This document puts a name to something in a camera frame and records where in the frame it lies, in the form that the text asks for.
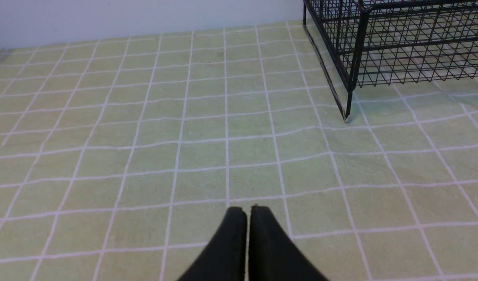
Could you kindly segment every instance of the black wire cage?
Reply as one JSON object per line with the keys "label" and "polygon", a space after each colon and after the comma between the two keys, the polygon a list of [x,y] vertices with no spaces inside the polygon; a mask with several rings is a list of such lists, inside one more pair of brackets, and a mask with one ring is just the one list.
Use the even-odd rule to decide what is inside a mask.
{"label": "black wire cage", "polygon": [[[303,0],[303,25],[345,121],[364,85],[478,76],[478,0]],[[346,109],[306,25],[310,13],[346,88]]]}

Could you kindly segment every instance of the black rubber tip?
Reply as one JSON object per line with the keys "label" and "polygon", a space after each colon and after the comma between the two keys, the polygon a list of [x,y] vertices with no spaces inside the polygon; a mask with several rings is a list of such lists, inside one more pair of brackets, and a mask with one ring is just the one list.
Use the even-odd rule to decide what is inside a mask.
{"label": "black rubber tip", "polygon": [[246,257],[247,217],[230,207],[203,252],[179,281],[243,281]]}

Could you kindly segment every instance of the white wall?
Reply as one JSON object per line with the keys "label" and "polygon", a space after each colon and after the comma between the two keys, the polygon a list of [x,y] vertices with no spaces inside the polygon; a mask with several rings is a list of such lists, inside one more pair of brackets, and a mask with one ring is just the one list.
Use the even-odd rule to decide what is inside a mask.
{"label": "white wall", "polygon": [[301,0],[0,0],[0,48],[297,20],[302,7]]}

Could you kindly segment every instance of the light green surface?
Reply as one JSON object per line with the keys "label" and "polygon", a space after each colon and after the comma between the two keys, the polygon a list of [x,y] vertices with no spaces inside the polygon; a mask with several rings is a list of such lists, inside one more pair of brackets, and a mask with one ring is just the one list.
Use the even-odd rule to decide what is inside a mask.
{"label": "light green surface", "polygon": [[0,52],[0,281],[171,281],[255,203],[334,281],[474,280],[478,78],[354,101],[300,22]]}

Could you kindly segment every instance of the black object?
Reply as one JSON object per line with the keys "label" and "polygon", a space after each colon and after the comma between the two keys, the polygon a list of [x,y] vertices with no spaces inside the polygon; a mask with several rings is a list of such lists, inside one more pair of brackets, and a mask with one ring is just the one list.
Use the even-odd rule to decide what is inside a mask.
{"label": "black object", "polygon": [[[243,281],[246,214],[228,208],[219,229],[179,281]],[[249,281],[328,281],[301,254],[265,206],[251,208]]]}
{"label": "black object", "polygon": [[[357,87],[478,76],[478,0],[303,0],[303,25],[345,120]],[[348,91],[332,87],[309,11]]]}

